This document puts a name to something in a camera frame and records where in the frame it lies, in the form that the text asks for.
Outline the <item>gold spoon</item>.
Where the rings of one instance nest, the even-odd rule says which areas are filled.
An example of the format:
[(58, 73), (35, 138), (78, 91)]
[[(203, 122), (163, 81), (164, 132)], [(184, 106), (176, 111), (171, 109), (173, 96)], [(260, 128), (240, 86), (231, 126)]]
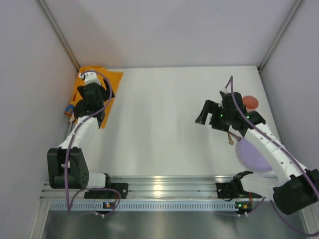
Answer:
[(238, 135), (236, 135), (236, 134), (234, 134), (234, 133), (232, 133), (232, 132), (230, 132), (230, 134), (231, 134), (237, 141), (240, 141), (240, 140), (241, 140), (241, 137), (240, 137), (240, 136), (238, 136)]

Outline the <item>orange Mickey Mouse placemat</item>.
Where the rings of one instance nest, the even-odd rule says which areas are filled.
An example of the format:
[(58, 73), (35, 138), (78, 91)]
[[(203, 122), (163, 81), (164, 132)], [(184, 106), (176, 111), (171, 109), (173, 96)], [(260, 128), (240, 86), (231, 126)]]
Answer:
[(82, 97), (80, 96), (80, 93), (77, 91), (77, 87), (84, 86), (84, 80), (83, 80), (83, 78), (81, 78), (81, 74), (84, 71), (90, 71), (90, 70), (100, 72), (101, 74), (103, 74), (105, 76), (106, 79), (109, 80), (111, 87), (112, 87), (112, 91), (113, 91), (112, 98), (115, 97), (114, 93), (117, 92), (120, 81), (121, 81), (122, 76), (123, 76), (123, 72), (108, 71), (103, 66), (96, 65), (96, 66), (81, 67), (79, 72), (78, 72), (78, 75), (76, 76), (76, 79), (75, 79), (71, 101), (70, 101), (69, 105), (66, 107), (65, 112), (64, 112), (64, 114), (70, 118), (70, 120), (69, 120), (70, 122), (76, 122), (75, 115), (74, 115), (74, 108), (77, 105), (77, 103), (82, 99)]

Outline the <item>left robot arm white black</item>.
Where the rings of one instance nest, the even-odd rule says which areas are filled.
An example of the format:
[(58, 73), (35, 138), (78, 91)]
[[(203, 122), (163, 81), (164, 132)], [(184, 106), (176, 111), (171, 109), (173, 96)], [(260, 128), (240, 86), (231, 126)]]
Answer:
[(77, 123), (57, 148), (47, 152), (49, 184), (54, 189), (64, 189), (65, 183), (69, 189), (105, 188), (110, 184), (108, 174), (90, 172), (82, 150), (102, 125), (110, 90), (89, 83), (77, 91), (82, 97), (74, 109)]

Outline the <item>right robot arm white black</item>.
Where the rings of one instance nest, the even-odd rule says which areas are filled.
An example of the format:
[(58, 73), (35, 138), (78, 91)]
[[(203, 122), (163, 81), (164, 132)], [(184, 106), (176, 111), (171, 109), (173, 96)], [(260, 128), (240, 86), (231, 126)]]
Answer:
[(272, 200), (286, 215), (318, 202), (319, 171), (300, 164), (273, 136), (265, 119), (257, 111), (246, 110), (239, 92), (220, 94), (219, 103), (205, 101), (195, 123), (205, 124), (211, 115), (209, 124), (213, 129), (227, 132), (232, 127), (239, 131), (241, 140), (257, 149), (277, 177), (272, 181), (252, 171), (240, 172), (231, 180), (235, 193), (239, 196), (253, 193)]

